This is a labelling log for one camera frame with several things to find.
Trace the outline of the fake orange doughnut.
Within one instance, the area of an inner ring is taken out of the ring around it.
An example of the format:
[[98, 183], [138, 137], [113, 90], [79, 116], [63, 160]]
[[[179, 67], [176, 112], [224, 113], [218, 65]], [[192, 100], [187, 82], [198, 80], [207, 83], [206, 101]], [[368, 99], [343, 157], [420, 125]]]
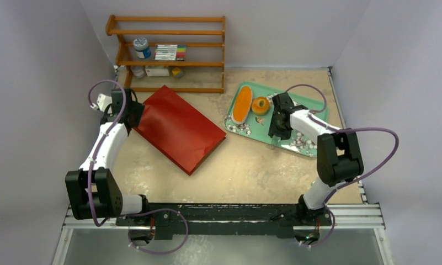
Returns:
[[266, 97], [256, 97], [252, 101], [251, 111], [257, 116], [266, 115], [269, 111], [270, 102]]

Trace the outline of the fake bread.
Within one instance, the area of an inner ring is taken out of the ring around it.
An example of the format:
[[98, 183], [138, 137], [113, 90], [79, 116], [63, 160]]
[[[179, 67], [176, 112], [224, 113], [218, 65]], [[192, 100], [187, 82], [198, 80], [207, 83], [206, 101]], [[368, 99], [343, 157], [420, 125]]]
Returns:
[[234, 101], [232, 109], [232, 120], [235, 124], [241, 125], [245, 122], [253, 101], [253, 92], [250, 86], [243, 86]]

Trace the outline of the red paper bag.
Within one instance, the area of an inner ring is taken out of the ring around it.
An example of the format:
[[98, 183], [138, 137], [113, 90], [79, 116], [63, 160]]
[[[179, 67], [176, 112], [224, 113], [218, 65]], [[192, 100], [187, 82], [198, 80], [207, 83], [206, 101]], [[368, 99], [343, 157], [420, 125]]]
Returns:
[[167, 86], [143, 104], [135, 131], [189, 176], [226, 138], [221, 128]]

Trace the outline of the black metal tongs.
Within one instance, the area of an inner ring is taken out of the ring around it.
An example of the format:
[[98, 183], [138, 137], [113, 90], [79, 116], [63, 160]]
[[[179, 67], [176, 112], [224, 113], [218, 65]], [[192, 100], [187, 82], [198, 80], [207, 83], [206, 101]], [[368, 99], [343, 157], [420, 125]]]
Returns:
[[281, 141], [281, 138], [280, 137], [278, 137], [278, 136], [273, 136], [272, 138], [271, 138], [271, 145], [270, 145], [270, 149], [271, 150], [274, 150], [278, 145], [279, 145], [279, 142]]

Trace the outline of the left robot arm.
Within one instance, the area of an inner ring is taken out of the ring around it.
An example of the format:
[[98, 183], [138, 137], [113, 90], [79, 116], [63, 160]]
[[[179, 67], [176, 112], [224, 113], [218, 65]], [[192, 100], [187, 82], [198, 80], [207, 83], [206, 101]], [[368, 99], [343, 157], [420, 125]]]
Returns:
[[131, 88], [112, 90], [110, 99], [102, 109], [99, 134], [91, 152], [77, 170], [65, 176], [72, 214], [77, 220], [129, 215], [136, 225], [144, 226], [151, 220], [146, 196], [122, 194], [111, 172], [144, 105]]

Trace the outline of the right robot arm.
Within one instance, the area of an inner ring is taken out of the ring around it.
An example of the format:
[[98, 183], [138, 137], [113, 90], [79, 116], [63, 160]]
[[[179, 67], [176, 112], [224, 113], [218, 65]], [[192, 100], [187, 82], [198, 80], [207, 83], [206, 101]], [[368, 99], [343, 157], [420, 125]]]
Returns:
[[273, 112], [268, 135], [275, 140], [288, 140], [293, 130], [302, 133], [317, 146], [313, 186], [299, 197], [296, 216], [309, 225], [323, 214], [326, 201], [339, 184], [349, 183], [364, 171], [358, 138], [354, 132], [343, 132], [315, 116], [303, 105], [295, 105], [284, 92], [272, 98]]

